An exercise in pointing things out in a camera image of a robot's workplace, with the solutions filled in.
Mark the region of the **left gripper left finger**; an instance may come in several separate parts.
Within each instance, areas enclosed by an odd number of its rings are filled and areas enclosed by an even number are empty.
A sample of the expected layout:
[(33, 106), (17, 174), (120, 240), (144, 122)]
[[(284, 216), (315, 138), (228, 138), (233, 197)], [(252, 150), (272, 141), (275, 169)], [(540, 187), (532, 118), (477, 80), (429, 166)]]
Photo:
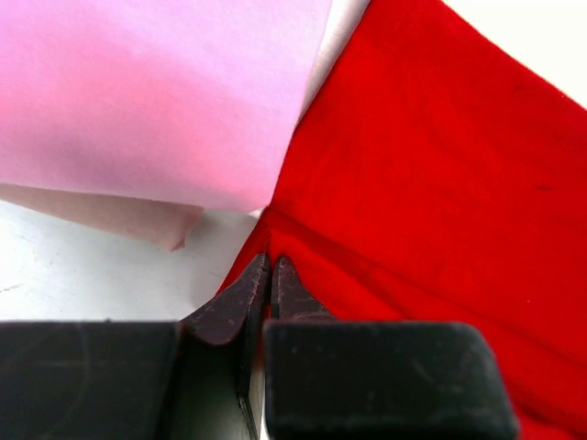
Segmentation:
[(4, 439), (257, 439), (271, 263), (181, 321), (4, 322)]

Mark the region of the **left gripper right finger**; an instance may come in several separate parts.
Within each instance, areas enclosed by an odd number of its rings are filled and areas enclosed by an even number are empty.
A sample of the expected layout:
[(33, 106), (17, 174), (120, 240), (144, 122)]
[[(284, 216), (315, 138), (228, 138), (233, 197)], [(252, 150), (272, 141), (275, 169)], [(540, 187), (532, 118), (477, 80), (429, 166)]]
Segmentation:
[(272, 439), (516, 439), (487, 341), (459, 322), (344, 321), (279, 258), (263, 327)]

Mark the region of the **red t shirt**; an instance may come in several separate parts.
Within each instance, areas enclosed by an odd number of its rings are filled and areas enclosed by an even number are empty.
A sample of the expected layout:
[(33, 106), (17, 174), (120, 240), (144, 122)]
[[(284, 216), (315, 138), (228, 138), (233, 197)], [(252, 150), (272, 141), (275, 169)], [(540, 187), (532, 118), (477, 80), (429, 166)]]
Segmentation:
[(262, 251), (341, 318), (474, 325), (523, 438), (586, 436), (586, 112), (444, 3), (369, 3), (228, 279)]

